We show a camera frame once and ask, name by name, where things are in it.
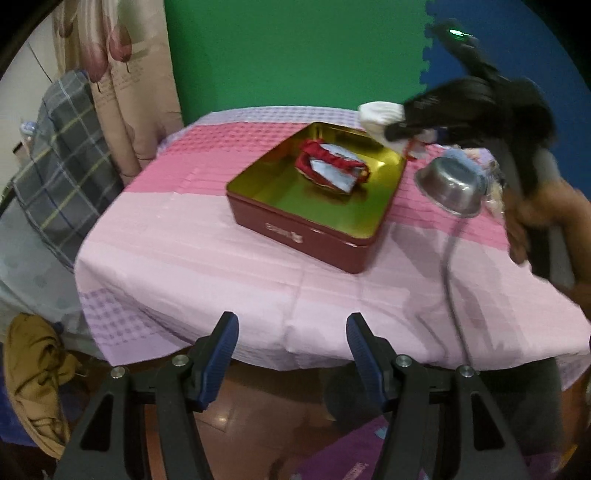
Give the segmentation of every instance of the curtain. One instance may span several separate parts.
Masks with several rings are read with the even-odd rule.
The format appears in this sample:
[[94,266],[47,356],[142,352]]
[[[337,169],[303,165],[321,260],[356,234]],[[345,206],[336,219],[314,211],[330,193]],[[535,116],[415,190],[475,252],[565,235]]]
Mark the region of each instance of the curtain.
[[125,184],[183,127],[163,0],[64,0],[53,12],[60,73],[83,69]]

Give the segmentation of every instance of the gray plaid fabric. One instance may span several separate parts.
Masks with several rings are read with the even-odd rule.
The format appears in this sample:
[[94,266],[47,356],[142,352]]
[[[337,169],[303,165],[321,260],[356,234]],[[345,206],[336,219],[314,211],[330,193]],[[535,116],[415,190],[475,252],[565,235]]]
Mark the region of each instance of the gray plaid fabric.
[[66,73],[43,96],[30,156],[12,180],[15,193],[49,250],[72,269],[82,240],[123,189],[84,73]]

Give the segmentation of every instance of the metal bowl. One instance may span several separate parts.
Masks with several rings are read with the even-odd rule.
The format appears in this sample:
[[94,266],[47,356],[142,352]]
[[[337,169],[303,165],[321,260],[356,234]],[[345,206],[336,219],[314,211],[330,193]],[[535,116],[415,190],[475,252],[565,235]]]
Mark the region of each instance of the metal bowl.
[[488,189],[488,176],[480,165],[450,157],[435,158],[415,173],[414,181],[425,197],[462,218],[478,215]]

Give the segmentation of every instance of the table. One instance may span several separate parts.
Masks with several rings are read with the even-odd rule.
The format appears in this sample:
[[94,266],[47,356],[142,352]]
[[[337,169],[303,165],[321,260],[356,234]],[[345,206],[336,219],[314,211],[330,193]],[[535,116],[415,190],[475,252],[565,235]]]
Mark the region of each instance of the table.
[[[75,268],[88,324],[112,365],[187,346],[207,335],[224,310],[240,319],[235,358],[254,365],[295,369],[350,360],[351,312],[362,312],[400,353],[445,367],[461,363],[440,275],[456,220],[416,189],[412,176],[425,161],[407,165],[387,214],[387,238],[362,274],[234,222],[225,184],[313,121],[359,128],[356,112],[333,108],[210,113],[167,139],[117,198]],[[452,259],[453,296],[475,367],[560,356],[571,370],[568,386],[589,365],[591,326],[551,285],[515,266],[506,248],[503,226],[482,214],[468,221]]]

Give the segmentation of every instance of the blue gripper pad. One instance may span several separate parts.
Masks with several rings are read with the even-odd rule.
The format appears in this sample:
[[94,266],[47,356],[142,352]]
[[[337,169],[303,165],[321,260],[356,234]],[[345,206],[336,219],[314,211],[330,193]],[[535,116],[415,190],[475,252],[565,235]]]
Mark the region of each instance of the blue gripper pad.
[[384,375],[388,376],[388,369],[390,370],[389,375],[392,375],[392,368],[389,366],[389,362],[383,365],[384,362],[380,362],[380,359],[376,358],[374,352],[377,346],[375,345],[374,334],[360,313],[349,315],[346,331],[347,342],[367,395],[373,403],[384,411],[389,402]]
[[201,374],[201,390],[197,402],[203,408],[216,399],[222,386],[232,354],[238,341],[238,317],[232,312],[224,312],[204,347],[205,365]]

